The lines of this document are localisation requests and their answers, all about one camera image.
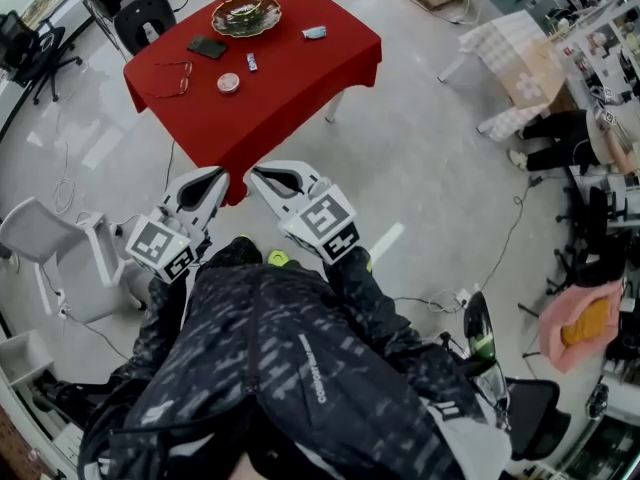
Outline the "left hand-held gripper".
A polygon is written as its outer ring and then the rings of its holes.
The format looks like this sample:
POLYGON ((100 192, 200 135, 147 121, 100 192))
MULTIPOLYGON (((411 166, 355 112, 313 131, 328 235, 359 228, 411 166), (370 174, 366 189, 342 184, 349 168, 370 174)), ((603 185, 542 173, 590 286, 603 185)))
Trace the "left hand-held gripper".
POLYGON ((207 223, 223 203, 229 184, 229 174, 220 166, 175 178, 151 214, 139 217, 126 252, 156 278, 173 283, 198 259, 207 223))

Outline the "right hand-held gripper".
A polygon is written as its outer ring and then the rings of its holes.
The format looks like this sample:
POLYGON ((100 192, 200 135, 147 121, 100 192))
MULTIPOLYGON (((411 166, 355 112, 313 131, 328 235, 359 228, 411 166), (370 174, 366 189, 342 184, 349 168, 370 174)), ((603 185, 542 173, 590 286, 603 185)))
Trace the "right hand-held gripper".
POLYGON ((281 220, 278 228, 333 265, 358 244, 360 234, 356 212, 336 184, 301 208, 301 191, 308 191, 319 180, 320 174, 302 161, 263 162, 249 172, 252 186, 281 220))

